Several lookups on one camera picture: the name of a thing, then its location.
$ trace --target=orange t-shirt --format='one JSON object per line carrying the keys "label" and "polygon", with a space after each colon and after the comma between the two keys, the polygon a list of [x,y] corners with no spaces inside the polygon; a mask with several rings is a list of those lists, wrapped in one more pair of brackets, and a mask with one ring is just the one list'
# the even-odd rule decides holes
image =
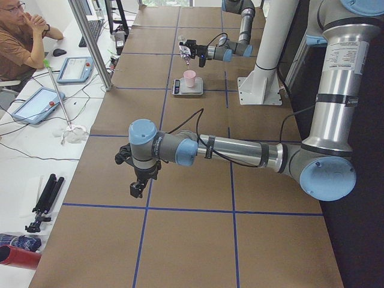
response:
{"label": "orange t-shirt", "polygon": [[18,80],[17,77],[34,68],[23,64],[31,55],[32,29],[28,25],[9,30],[0,21],[0,79]]}

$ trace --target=computer mouse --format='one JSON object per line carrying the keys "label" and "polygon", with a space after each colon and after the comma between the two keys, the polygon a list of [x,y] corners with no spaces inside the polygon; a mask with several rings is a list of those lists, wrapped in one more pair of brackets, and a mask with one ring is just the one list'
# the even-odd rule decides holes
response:
{"label": "computer mouse", "polygon": [[54,55],[54,57],[57,57],[57,56],[61,56],[61,55],[64,55],[64,54],[67,54],[67,51],[63,50],[63,49],[60,49],[60,48],[57,48],[53,51],[52,53]]}

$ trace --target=black keyboard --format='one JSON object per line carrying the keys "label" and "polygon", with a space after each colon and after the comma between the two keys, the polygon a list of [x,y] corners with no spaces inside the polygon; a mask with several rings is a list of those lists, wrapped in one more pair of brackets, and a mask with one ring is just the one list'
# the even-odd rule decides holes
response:
{"label": "black keyboard", "polygon": [[[89,27],[91,29],[92,35],[95,38],[95,41],[97,42],[98,37],[101,34],[101,30],[103,28],[103,21],[102,20],[88,20]],[[79,47],[86,47],[85,39],[82,37],[79,43]]]}

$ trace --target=man's hand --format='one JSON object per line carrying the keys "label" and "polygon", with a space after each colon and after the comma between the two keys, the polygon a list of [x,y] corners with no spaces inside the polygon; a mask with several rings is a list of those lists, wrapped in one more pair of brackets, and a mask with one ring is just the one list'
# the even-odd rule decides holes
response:
{"label": "man's hand", "polygon": [[25,23],[32,28],[34,32],[42,33],[47,28],[47,22],[40,15],[31,16],[24,13]]}

